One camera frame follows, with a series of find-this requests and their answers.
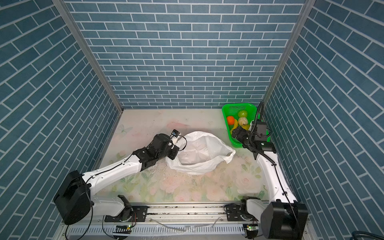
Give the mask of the pale yellow round fruit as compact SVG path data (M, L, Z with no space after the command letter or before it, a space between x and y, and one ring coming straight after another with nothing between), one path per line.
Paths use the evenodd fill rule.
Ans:
M249 124L249 122L248 122L247 118L239 118L238 119L238 124L239 124L239 126L243 126L243 125Z

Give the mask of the yellow banana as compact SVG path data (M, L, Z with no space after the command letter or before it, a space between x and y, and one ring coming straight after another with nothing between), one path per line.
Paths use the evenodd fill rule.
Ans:
M239 124L238 124L238 120L234 119L234 125L233 125L233 127L232 127L232 129L231 129L231 133L232 133L238 126L239 126Z

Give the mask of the green fruit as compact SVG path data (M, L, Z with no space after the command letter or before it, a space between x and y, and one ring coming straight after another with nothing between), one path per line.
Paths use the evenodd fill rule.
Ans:
M248 117L248 112L246 110L240 110L238 112L238 117L239 118L247 118Z

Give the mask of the green plastic basket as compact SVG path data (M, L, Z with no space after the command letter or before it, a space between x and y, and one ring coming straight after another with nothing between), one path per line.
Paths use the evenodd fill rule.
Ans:
M229 139L235 148L257 149L259 151L274 151L271 142L272 131L262 120L265 104L227 104L222 112L227 124Z

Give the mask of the white plastic bag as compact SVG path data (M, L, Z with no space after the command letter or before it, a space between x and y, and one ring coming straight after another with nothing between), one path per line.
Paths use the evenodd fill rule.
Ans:
M179 151L172 160L165 158L170 169L189 175L212 172L222 163L230 163L236 150L211 133L195 131L175 141Z

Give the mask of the yellow lemon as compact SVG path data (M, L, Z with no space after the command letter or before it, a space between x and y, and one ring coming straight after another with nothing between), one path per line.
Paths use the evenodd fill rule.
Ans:
M247 125L243 125L242 128L245 129L246 131L248 131L250 129L251 125L250 124L247 124Z

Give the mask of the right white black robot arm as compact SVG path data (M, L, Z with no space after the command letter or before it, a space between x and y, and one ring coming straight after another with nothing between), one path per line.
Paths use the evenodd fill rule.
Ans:
M299 203L285 180L277 150L267 139L271 135L267 124L254 121L249 130L239 126L232 131L232 138L253 153L265 175L269 203L257 198L242 200L241 210L258 221L266 239L300 240L304 236L308 209Z

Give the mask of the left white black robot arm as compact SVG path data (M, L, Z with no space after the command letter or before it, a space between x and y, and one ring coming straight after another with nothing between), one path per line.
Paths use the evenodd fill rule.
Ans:
M120 179L154 166L158 160L165 157L174 160L180 150L176 145L179 135L177 130L170 135L157 134L148 146L114 164L83 174L68 173L54 197L64 223L73 225L88 215L118 217L122 222L129 220L133 211L125 196L107 198L96 194Z

